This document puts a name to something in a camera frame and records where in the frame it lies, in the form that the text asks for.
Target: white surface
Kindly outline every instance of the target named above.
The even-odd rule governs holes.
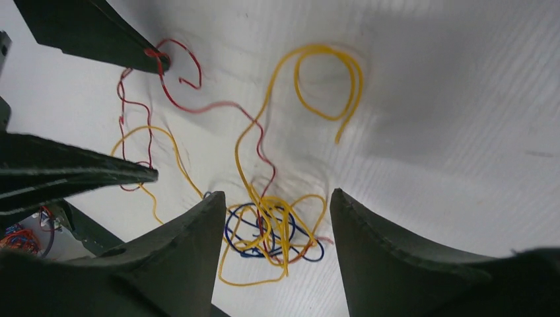
[[[12,106],[10,131],[29,132],[108,153],[119,138],[120,67],[63,55],[37,45],[10,0],[0,0],[0,28],[13,40],[0,81]],[[188,40],[205,73],[195,92],[171,84],[186,106],[231,99],[255,114],[278,59],[310,42],[354,47],[369,64],[367,91],[341,145],[338,123],[302,109],[290,69],[276,86],[265,142],[279,165],[285,198],[341,187],[373,211],[437,242],[491,256],[560,241],[560,2],[556,0],[284,0],[110,1],[155,43]],[[188,57],[170,50],[181,74],[195,79]],[[306,62],[304,85],[325,111],[347,93],[334,60]],[[233,161],[236,136],[248,123],[235,110],[181,113],[164,98],[157,77],[136,72],[127,96],[148,102],[155,123],[166,120],[189,153],[202,190],[247,200]],[[129,114],[129,126],[144,114]],[[251,177],[254,140],[242,160]],[[198,200],[157,135],[160,180],[149,185],[168,221]],[[128,143],[145,158],[146,135]],[[70,202],[124,240],[157,226],[140,192],[107,188]],[[316,209],[305,211],[311,217]],[[320,234],[332,235],[328,221]],[[280,283],[237,289],[216,282],[213,302],[231,316],[347,316],[335,248],[319,264],[297,263]],[[232,256],[225,275],[237,281],[276,276],[263,261]]]

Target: yellow string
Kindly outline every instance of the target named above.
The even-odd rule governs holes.
[[[295,49],[295,50],[291,51],[290,53],[288,53],[287,55],[285,55],[284,57],[282,57],[280,59],[280,62],[276,65],[276,68],[274,69],[274,72],[271,76],[270,82],[268,84],[268,88],[266,90],[265,99],[264,99],[264,102],[262,104],[262,107],[261,107],[258,115],[255,117],[255,120],[252,121],[251,124],[249,124],[249,126],[241,133],[241,135],[239,136],[239,138],[237,139],[237,142],[235,144],[235,163],[237,165],[239,176],[241,177],[241,180],[243,181],[243,184],[245,185],[245,188],[247,189],[247,193],[248,193],[249,197],[251,198],[251,201],[255,204],[256,208],[258,208],[259,212],[261,213],[261,216],[263,217],[263,219],[265,221],[264,227],[265,227],[266,231],[264,232],[263,235],[259,236],[258,238],[256,238],[253,241],[242,240],[240,242],[236,242],[235,246],[238,247],[238,249],[241,250],[241,251],[249,250],[251,248],[258,248],[262,252],[262,254],[265,256],[265,258],[268,260],[268,262],[270,262],[270,264],[272,264],[274,266],[281,266],[283,268],[283,270],[282,270],[282,274],[278,278],[275,278],[275,279],[266,279],[266,280],[263,280],[263,281],[256,281],[256,282],[251,282],[251,283],[233,283],[233,282],[227,281],[226,279],[224,279],[222,277],[222,271],[223,271],[225,258],[228,254],[229,249],[230,249],[230,246],[228,244],[225,251],[224,251],[224,254],[222,255],[220,265],[219,265],[219,268],[218,268],[219,279],[222,282],[226,283],[227,285],[238,286],[238,287],[259,285],[259,284],[264,284],[264,283],[277,282],[277,281],[280,281],[285,276],[288,276],[288,273],[289,273],[288,272],[288,263],[290,261],[289,250],[290,250],[291,246],[295,246],[295,245],[293,245],[289,242],[289,238],[288,238],[288,236],[289,236],[289,214],[292,214],[294,216],[296,221],[302,225],[306,234],[309,236],[309,243],[308,243],[308,245],[306,245],[304,247],[309,247],[310,245],[311,246],[316,246],[317,245],[317,241],[314,237],[314,233],[315,233],[316,229],[318,228],[318,225],[320,224],[320,221],[322,220],[322,218],[325,215],[326,205],[327,205],[326,200],[319,195],[310,194],[310,195],[304,195],[301,198],[294,201],[293,203],[289,204],[284,199],[281,199],[280,197],[274,197],[274,196],[260,197],[258,195],[257,191],[255,190],[255,188],[253,187],[253,185],[249,184],[249,182],[247,181],[247,179],[245,177],[245,174],[243,173],[243,169],[241,167],[241,163],[240,163],[240,159],[239,159],[239,146],[240,146],[243,138],[245,138],[247,133],[255,126],[255,122],[257,122],[260,119],[260,117],[265,112],[265,109],[266,109],[267,105],[270,103],[270,99],[271,99],[271,95],[272,95],[272,89],[274,87],[274,84],[276,82],[276,78],[278,77],[278,74],[279,74],[282,66],[284,66],[284,64],[290,58],[292,58],[292,57],[294,57],[298,54],[299,54],[299,57],[296,61],[296,65],[295,65],[295,69],[294,69],[294,87],[295,87],[298,99],[300,100],[302,105],[307,110],[309,110],[312,113],[320,116],[321,118],[324,118],[325,120],[337,121],[337,120],[340,120],[341,118],[346,117],[343,120],[343,122],[342,122],[336,136],[335,136],[335,143],[336,144],[338,144],[340,142],[340,138],[342,136],[342,133],[344,132],[344,129],[346,128],[346,125],[348,124],[348,122],[350,121],[352,116],[354,115],[354,113],[355,113],[355,111],[356,111],[356,109],[357,109],[357,107],[360,103],[360,99],[362,97],[363,81],[364,81],[363,80],[363,72],[360,68],[360,65],[348,53],[337,50],[335,48],[331,48],[330,46],[323,45],[323,44],[311,44],[311,45],[307,45],[307,46],[303,46],[301,48]],[[351,91],[350,91],[350,94],[349,94],[349,97],[348,97],[348,101],[347,101],[344,109],[342,110],[342,112],[340,114],[338,114],[337,116],[329,116],[329,115],[319,111],[315,107],[309,105],[309,103],[307,103],[307,101],[303,98],[303,96],[301,94],[300,87],[299,87],[300,84],[299,84],[299,80],[298,80],[301,63],[307,57],[310,57],[310,56],[313,56],[313,55],[334,55],[336,58],[338,58],[338,60],[340,60],[346,66],[346,68],[348,69],[348,73],[350,74]],[[357,76],[357,82],[358,82],[357,83],[358,84],[357,85],[358,86],[357,91],[356,91],[356,76]],[[317,222],[315,223],[315,226],[314,226],[313,230],[309,230],[309,228],[298,217],[297,213],[294,210],[295,206],[298,203],[300,203],[301,201],[303,201],[307,198],[310,198],[310,197],[316,197],[319,200],[321,200],[321,202],[323,203],[323,210],[322,210]],[[243,210],[241,210],[241,214],[239,215],[237,224],[236,224],[236,226],[235,226],[235,228],[232,232],[233,236],[235,236],[235,234],[237,233],[237,230],[239,228],[239,224],[241,222],[242,215],[247,210],[252,210],[253,214],[255,214],[255,216],[256,216],[256,212],[251,207],[243,208]],[[279,222],[276,219],[276,216],[274,215],[275,213],[282,214],[282,221],[281,222]],[[271,259],[268,255],[268,253],[260,246],[260,244],[263,243],[263,242],[268,245],[268,243],[270,243],[271,240],[274,239],[274,237],[271,236],[271,229],[273,227],[273,223],[274,223],[275,230],[278,230],[279,235],[280,235],[280,239],[277,240],[277,241],[279,241],[279,243],[281,245],[282,255],[283,255],[283,258],[282,258],[280,263],[275,262],[273,259]]]
[[[117,151],[117,149],[119,148],[119,146],[131,135],[133,135],[134,133],[144,130],[144,129],[153,129],[159,132],[164,133],[170,140],[171,143],[173,144],[173,151],[175,152],[175,161],[177,163],[177,167],[179,168],[179,170],[181,171],[181,174],[183,174],[183,177],[187,180],[187,182],[190,184],[190,186],[194,189],[194,191],[196,192],[196,194],[198,194],[198,196],[200,196],[200,199],[202,199],[203,194],[202,192],[198,189],[198,187],[196,187],[196,185],[193,183],[193,181],[191,180],[191,178],[189,177],[189,174],[187,173],[187,171],[183,168],[183,161],[181,160],[181,155],[179,154],[179,147],[177,146],[177,142],[175,142],[175,138],[173,137],[173,135],[171,135],[171,133],[169,133],[168,131],[162,129],[161,127],[156,127],[153,125],[143,125],[141,127],[137,127],[133,130],[131,130],[129,133],[126,133],[126,135],[124,137],[122,137],[113,147],[113,149],[111,150],[111,156],[115,155],[115,152]],[[138,186],[140,186],[140,188],[146,193],[148,194],[152,200],[153,200],[153,208],[152,208],[152,215],[154,216],[154,218],[160,223],[160,225],[163,225],[163,221],[161,221],[161,219],[159,219],[158,215],[157,215],[157,198],[156,196],[154,196],[154,194],[152,194],[148,189],[146,189],[146,187],[144,187],[143,184],[138,184]]]

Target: yellow wire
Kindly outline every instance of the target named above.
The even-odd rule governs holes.
[[[115,152],[117,151],[117,149],[119,148],[119,146],[131,135],[133,135],[134,133],[144,130],[144,129],[153,129],[159,132],[164,133],[170,140],[171,143],[173,144],[173,151],[175,152],[175,161],[177,163],[177,167],[179,168],[179,170],[181,171],[181,174],[183,174],[183,177],[187,180],[187,182],[190,184],[190,186],[194,189],[194,191],[196,192],[196,194],[198,194],[198,196],[200,196],[200,199],[202,199],[203,194],[202,192],[198,189],[198,187],[196,187],[196,185],[193,183],[193,181],[191,180],[191,178],[189,177],[189,174],[187,173],[187,171],[183,168],[183,162],[181,160],[181,155],[179,154],[179,147],[177,146],[177,142],[175,142],[175,138],[173,137],[173,135],[171,135],[171,133],[167,132],[166,130],[162,129],[161,127],[156,127],[153,125],[142,125],[141,127],[137,127],[133,130],[131,130],[129,133],[126,133],[126,135],[124,137],[122,137],[113,147],[113,149],[111,150],[111,156],[115,155]],[[153,208],[152,208],[152,215],[154,216],[154,218],[160,223],[160,225],[163,225],[163,221],[161,221],[161,219],[159,219],[158,215],[157,215],[157,198],[156,196],[154,196],[154,194],[152,194],[148,189],[146,189],[146,187],[144,187],[143,184],[138,184],[138,186],[140,186],[140,188],[146,193],[148,194],[152,200],[153,200]]]
[[[341,124],[341,126],[340,126],[340,128],[339,128],[339,130],[338,130],[338,132],[335,136],[335,143],[336,144],[338,144],[340,142],[340,138],[342,136],[342,133],[344,132],[344,129],[346,128],[346,125],[348,124],[348,122],[350,121],[350,119],[352,118],[354,113],[356,112],[356,109],[358,108],[358,105],[360,103],[360,99],[362,97],[363,82],[364,82],[363,72],[360,68],[360,65],[357,63],[357,61],[352,56],[350,56],[348,53],[337,50],[335,48],[331,48],[330,46],[323,45],[323,44],[311,44],[311,45],[303,46],[301,48],[297,48],[297,49],[289,52],[288,54],[286,54],[284,57],[282,57],[280,59],[280,62],[276,65],[276,68],[274,69],[274,72],[271,76],[270,82],[269,82],[267,90],[266,90],[265,99],[264,99],[264,102],[262,104],[262,107],[261,107],[259,113],[255,117],[255,120],[252,121],[251,124],[249,124],[249,126],[241,133],[241,135],[237,139],[237,142],[235,143],[235,163],[237,165],[237,170],[239,172],[239,176],[240,176],[243,184],[245,185],[245,188],[247,189],[247,193],[248,193],[249,197],[251,198],[251,201],[255,204],[256,208],[258,208],[258,210],[261,213],[261,216],[263,217],[263,219],[265,221],[266,231],[264,232],[263,235],[259,236],[258,238],[256,238],[253,241],[242,240],[240,242],[236,242],[235,245],[238,246],[239,250],[241,250],[241,251],[249,250],[251,248],[258,248],[262,252],[262,254],[265,256],[265,258],[272,265],[279,266],[279,263],[274,262],[269,257],[268,253],[265,250],[263,250],[263,248],[260,246],[260,244],[262,242],[264,242],[265,244],[268,244],[269,241],[271,241],[271,239],[274,238],[274,237],[271,237],[271,229],[272,229],[271,220],[272,220],[272,222],[274,222],[274,224],[275,224],[275,227],[277,229],[279,229],[279,233],[280,233],[279,242],[281,244],[282,255],[283,255],[283,260],[280,263],[280,265],[283,268],[283,270],[282,270],[282,274],[276,279],[266,279],[264,281],[256,281],[256,282],[251,282],[251,283],[233,283],[233,282],[227,281],[226,279],[223,278],[222,272],[223,272],[223,266],[224,266],[224,263],[225,263],[225,258],[228,254],[229,249],[230,249],[230,245],[228,244],[226,246],[224,254],[222,255],[220,265],[219,265],[219,268],[218,268],[219,279],[222,282],[226,283],[227,285],[238,286],[238,287],[260,285],[260,284],[264,284],[264,283],[278,282],[282,278],[284,278],[284,276],[288,276],[289,250],[290,250],[291,246],[295,246],[295,245],[293,245],[289,242],[289,238],[288,238],[288,236],[289,236],[289,221],[288,221],[289,214],[293,215],[295,220],[302,225],[306,234],[309,236],[309,244],[311,246],[316,246],[317,245],[317,241],[314,237],[314,233],[317,230],[318,225],[320,224],[320,221],[323,219],[323,217],[325,215],[326,208],[327,208],[326,200],[319,195],[309,194],[309,195],[304,195],[304,196],[300,197],[299,199],[297,199],[296,201],[294,201],[291,204],[288,204],[285,200],[281,199],[280,197],[274,197],[274,196],[260,197],[258,195],[257,191],[255,190],[255,188],[253,187],[253,185],[249,184],[249,182],[247,181],[247,179],[245,177],[245,174],[243,173],[243,168],[241,166],[241,162],[240,162],[240,159],[239,159],[239,146],[240,146],[243,138],[245,138],[245,136],[247,135],[247,133],[255,126],[255,122],[257,122],[261,118],[261,116],[265,112],[265,109],[266,109],[267,105],[270,103],[270,99],[271,99],[271,95],[272,95],[272,89],[274,87],[274,84],[276,82],[276,78],[278,77],[278,74],[279,74],[282,66],[284,66],[284,64],[290,58],[292,58],[292,57],[294,57],[298,54],[299,54],[299,57],[296,61],[295,69],[294,69],[294,87],[295,87],[298,99],[300,100],[302,105],[307,110],[309,110],[312,113],[320,116],[321,118],[324,118],[325,120],[337,121],[337,120],[340,120],[341,118],[346,117],[342,121],[342,124]],[[340,114],[336,115],[336,116],[329,116],[329,115],[319,111],[315,107],[309,105],[309,103],[307,103],[307,101],[303,98],[303,96],[301,94],[300,87],[299,87],[300,84],[299,84],[299,80],[298,80],[301,63],[307,57],[310,57],[310,56],[313,56],[313,55],[334,55],[336,58],[338,58],[338,60],[340,60],[346,66],[346,68],[348,69],[348,73],[350,74],[351,90],[350,90],[350,94],[348,96],[348,101],[347,101],[344,109],[342,110],[342,112]],[[310,197],[318,198],[323,203],[323,210],[322,210],[320,216],[318,217],[318,220],[315,223],[315,226],[314,226],[313,230],[309,230],[309,228],[298,217],[297,213],[294,210],[295,206],[298,203],[300,203],[301,201],[303,201],[307,198],[310,198]],[[247,210],[253,210],[253,209],[250,208],[250,207],[245,207],[245,208],[243,208],[243,210],[241,210],[241,214],[239,215],[237,224],[236,224],[236,226],[235,226],[235,228],[232,232],[233,236],[235,236],[235,234],[237,233],[237,230],[239,228],[239,224],[241,222],[242,215]],[[278,212],[278,213],[282,214],[282,221],[280,223],[276,219],[276,216],[274,216],[274,212]]]

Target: yellow thread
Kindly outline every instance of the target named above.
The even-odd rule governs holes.
[[[289,236],[289,214],[292,214],[296,220],[296,222],[300,223],[303,227],[303,229],[305,230],[305,232],[309,235],[309,244],[302,246],[304,248],[307,248],[309,246],[316,246],[317,245],[317,240],[314,237],[314,233],[318,228],[318,225],[320,224],[320,221],[323,219],[325,212],[326,212],[326,208],[327,208],[327,203],[326,200],[319,196],[319,195],[304,195],[301,198],[297,199],[296,201],[294,201],[291,204],[288,204],[285,200],[281,199],[280,197],[274,197],[274,196],[264,196],[264,197],[260,197],[258,195],[258,193],[256,192],[255,188],[253,187],[253,185],[249,184],[249,182],[247,181],[245,174],[243,173],[243,169],[241,167],[241,163],[240,163],[240,159],[239,159],[239,146],[243,140],[243,138],[245,138],[245,136],[247,135],[247,133],[255,126],[255,122],[257,122],[260,117],[263,115],[267,105],[270,103],[270,99],[271,99],[271,94],[272,94],[272,89],[274,87],[274,83],[276,81],[276,78],[278,77],[278,74],[282,68],[282,66],[286,63],[286,61],[288,61],[290,58],[299,55],[297,61],[296,61],[296,65],[295,65],[295,70],[294,70],[294,87],[296,90],[296,94],[298,96],[298,99],[300,100],[300,102],[302,103],[302,105],[309,111],[311,111],[312,113],[320,116],[321,118],[324,118],[325,120],[329,120],[329,121],[337,121],[340,120],[341,118],[346,117],[336,136],[335,136],[335,143],[338,144],[340,142],[340,138],[342,136],[342,133],[344,132],[344,129],[346,128],[346,125],[348,124],[348,122],[350,121],[350,119],[352,118],[352,116],[354,115],[359,103],[360,103],[360,99],[362,97],[362,91],[363,91],[363,72],[360,68],[360,65],[356,62],[356,60],[350,56],[348,53],[345,53],[343,51],[331,48],[329,46],[323,45],[323,44],[312,44],[312,45],[308,45],[308,46],[304,46],[298,49],[295,49],[293,51],[291,51],[290,53],[288,53],[287,55],[285,55],[284,57],[282,57],[280,59],[280,62],[276,65],[276,68],[274,69],[274,72],[271,76],[270,82],[268,84],[267,90],[266,90],[266,94],[265,94],[265,99],[264,102],[262,104],[262,107],[259,111],[259,113],[257,114],[257,116],[255,117],[255,120],[253,122],[251,122],[251,124],[249,124],[249,126],[241,133],[241,135],[239,136],[239,138],[237,139],[237,142],[235,144],[235,163],[237,165],[237,170],[239,172],[239,176],[241,177],[241,180],[243,181],[243,184],[245,185],[245,188],[247,189],[247,193],[249,195],[249,197],[251,198],[251,201],[253,203],[255,203],[255,206],[258,208],[259,212],[261,213],[261,216],[263,217],[264,221],[265,221],[265,227],[266,227],[266,232],[261,235],[260,237],[258,237],[257,239],[255,239],[254,241],[240,241],[240,242],[236,242],[235,246],[238,246],[238,248],[241,251],[244,250],[249,250],[251,248],[258,248],[262,254],[265,256],[265,258],[274,266],[280,266],[283,268],[282,270],[282,274],[276,278],[276,279],[266,279],[264,281],[256,281],[256,282],[251,282],[251,283],[233,283],[230,281],[227,281],[226,279],[224,279],[222,277],[222,271],[223,271],[223,266],[224,266],[224,262],[225,262],[225,258],[227,256],[227,253],[230,249],[229,244],[226,246],[226,249],[224,251],[224,254],[222,255],[221,261],[220,261],[220,265],[218,268],[218,277],[219,279],[228,284],[228,285],[232,285],[232,286],[252,286],[252,285],[259,285],[259,284],[264,284],[264,283],[273,283],[273,282],[277,282],[280,281],[282,278],[284,278],[284,276],[288,276],[288,263],[289,263],[289,250],[291,246],[295,246],[292,245],[289,242],[288,236]],[[299,73],[300,73],[300,67],[301,67],[301,63],[310,56],[313,55],[334,55],[336,58],[338,58],[348,69],[348,73],[350,74],[350,78],[351,78],[351,91],[348,97],[348,101],[344,107],[344,109],[342,110],[342,112],[340,114],[338,114],[337,116],[329,116],[321,111],[319,111],[318,109],[316,109],[315,107],[309,105],[309,103],[307,103],[307,101],[305,101],[305,99],[303,98],[301,91],[300,91],[300,87],[299,87]],[[357,91],[356,91],[356,73],[357,73]],[[309,230],[309,228],[305,225],[305,223],[300,219],[300,217],[295,213],[295,206],[300,203],[301,201],[303,201],[304,199],[310,198],[310,197],[315,197],[321,200],[321,202],[323,203],[323,210],[313,228],[313,230]],[[242,218],[242,215],[245,211],[247,210],[253,210],[250,207],[245,207],[243,208],[243,210],[241,210],[241,214],[239,215],[237,224],[232,232],[232,235],[234,236],[237,233],[237,230],[239,228],[239,224],[240,224],[240,220]],[[282,214],[282,221],[279,223],[278,220],[276,219],[276,216],[274,216],[274,213],[278,212],[280,214]],[[274,222],[275,225],[275,230],[278,229],[278,232],[280,232],[280,239],[277,240],[280,242],[280,245],[282,247],[282,255],[283,255],[283,259],[281,261],[281,263],[279,264],[278,262],[274,262],[269,255],[267,254],[267,252],[260,246],[260,244],[262,242],[264,242],[265,244],[269,244],[269,242],[271,242],[272,237],[270,235],[271,232],[271,220],[272,222]]]
[[[198,189],[198,187],[196,187],[196,185],[193,183],[193,181],[191,180],[191,178],[189,177],[189,174],[187,173],[187,171],[183,168],[183,162],[181,160],[181,155],[179,154],[179,147],[177,146],[177,142],[175,142],[175,138],[173,137],[173,135],[171,135],[171,133],[167,132],[166,130],[160,128],[160,127],[155,127],[153,125],[143,125],[141,127],[137,127],[133,130],[131,130],[129,133],[126,133],[126,135],[124,137],[122,137],[113,147],[113,149],[111,150],[111,156],[115,155],[115,152],[117,151],[117,149],[119,148],[119,146],[131,135],[133,135],[134,133],[144,130],[144,129],[153,129],[159,132],[164,133],[170,140],[171,143],[173,144],[173,151],[175,152],[175,161],[177,163],[177,167],[179,168],[179,170],[181,171],[181,174],[183,174],[183,177],[187,180],[187,182],[190,184],[190,186],[194,189],[194,191],[196,192],[196,194],[198,194],[198,196],[200,196],[200,199],[202,199],[203,194],[202,192]],[[138,184],[138,186],[140,186],[140,188],[146,193],[148,194],[154,204],[153,204],[153,208],[152,208],[152,215],[154,216],[154,218],[160,223],[160,225],[163,225],[163,221],[161,221],[161,219],[159,219],[159,217],[157,216],[157,198],[154,196],[154,194],[152,194],[148,189],[146,189],[146,187],[144,187],[144,185],[142,184]]]

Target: black cable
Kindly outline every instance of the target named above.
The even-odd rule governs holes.
[[[49,228],[50,228],[49,231],[50,231],[51,236],[49,238],[49,244],[47,244],[47,247],[45,248],[45,250],[43,251],[43,253],[40,256],[40,258],[42,258],[42,259],[44,259],[49,254],[49,252],[52,249],[52,245],[54,243],[54,231],[55,231],[54,230],[54,220],[52,219],[52,217],[50,215],[47,215],[47,217],[49,217],[47,223],[49,224]]]

